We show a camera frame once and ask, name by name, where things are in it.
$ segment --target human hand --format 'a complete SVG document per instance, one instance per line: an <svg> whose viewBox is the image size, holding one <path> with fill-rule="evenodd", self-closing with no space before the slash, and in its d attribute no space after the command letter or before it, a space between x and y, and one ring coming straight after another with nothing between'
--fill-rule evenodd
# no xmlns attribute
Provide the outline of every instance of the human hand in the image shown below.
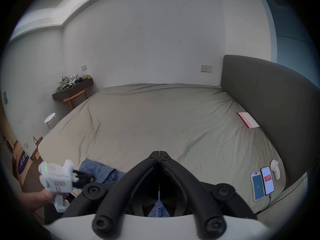
<svg viewBox="0 0 320 240"><path fill-rule="evenodd" d="M54 204L54 199L56 198L56 195L62 195L63 196L63 200L68 196L68 194L65 194L65 193L53 193L53 192L50 192L49 190L47 189L43 189L39 192L40 194L40 198L47 202L47 203L53 203Z"/></svg>

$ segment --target screw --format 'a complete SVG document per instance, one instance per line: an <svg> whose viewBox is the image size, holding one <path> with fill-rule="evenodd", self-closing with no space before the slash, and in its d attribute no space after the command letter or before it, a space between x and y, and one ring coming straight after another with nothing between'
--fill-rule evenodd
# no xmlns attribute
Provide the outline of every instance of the screw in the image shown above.
<svg viewBox="0 0 320 240"><path fill-rule="evenodd" d="M213 218L210 219L206 223L206 230L209 233L221 233L221 231L224 229L224 223L221 218Z"/></svg>
<svg viewBox="0 0 320 240"><path fill-rule="evenodd" d="M93 221L93 227L100 233L109 233L113 229L113 223L108 217L100 215Z"/></svg>
<svg viewBox="0 0 320 240"><path fill-rule="evenodd" d="M100 192L100 188L97 186L92 186L88 189L89 194L97 194Z"/></svg>
<svg viewBox="0 0 320 240"><path fill-rule="evenodd" d="M218 192L219 192L219 194L222 195L222 196L227 196L228 194L230 194L230 190L229 190L227 187L225 187L225 186L219 188L219 189L218 189Z"/></svg>

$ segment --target gray upholstered headboard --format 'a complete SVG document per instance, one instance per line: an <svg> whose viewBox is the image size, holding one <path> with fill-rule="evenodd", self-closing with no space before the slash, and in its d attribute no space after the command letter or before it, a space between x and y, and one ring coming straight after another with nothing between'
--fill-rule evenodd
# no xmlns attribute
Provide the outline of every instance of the gray upholstered headboard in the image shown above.
<svg viewBox="0 0 320 240"><path fill-rule="evenodd" d="M291 186L320 153L320 90L289 68L238 55L224 56L221 86L270 139Z"/></svg>

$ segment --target white plastic stool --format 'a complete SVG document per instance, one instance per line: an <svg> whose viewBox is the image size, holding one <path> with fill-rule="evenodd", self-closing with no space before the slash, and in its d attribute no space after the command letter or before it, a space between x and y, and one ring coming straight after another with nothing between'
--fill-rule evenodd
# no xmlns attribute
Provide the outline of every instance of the white plastic stool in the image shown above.
<svg viewBox="0 0 320 240"><path fill-rule="evenodd" d="M57 119L57 122L59 122L58 118L56 117L56 113L52 113L50 116L48 116L44 123L47 125L48 129L49 129L49 132L52 130L50 129L49 125L48 125L48 122L52 119L52 118L56 118Z"/></svg>

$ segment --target smartphone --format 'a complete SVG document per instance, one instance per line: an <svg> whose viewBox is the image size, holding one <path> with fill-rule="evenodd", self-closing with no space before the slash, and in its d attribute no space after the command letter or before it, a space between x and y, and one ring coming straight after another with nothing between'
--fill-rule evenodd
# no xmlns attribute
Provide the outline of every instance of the smartphone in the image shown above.
<svg viewBox="0 0 320 240"><path fill-rule="evenodd" d="M262 183L261 173L259 171L251 174L251 183L253 190L253 200L258 201L264 198L264 188Z"/></svg>
<svg viewBox="0 0 320 240"><path fill-rule="evenodd" d="M261 169L262 178L263 178L263 185L265 189L266 195L270 194L275 190L275 187L273 185L272 175L270 171L270 167L264 167Z"/></svg>

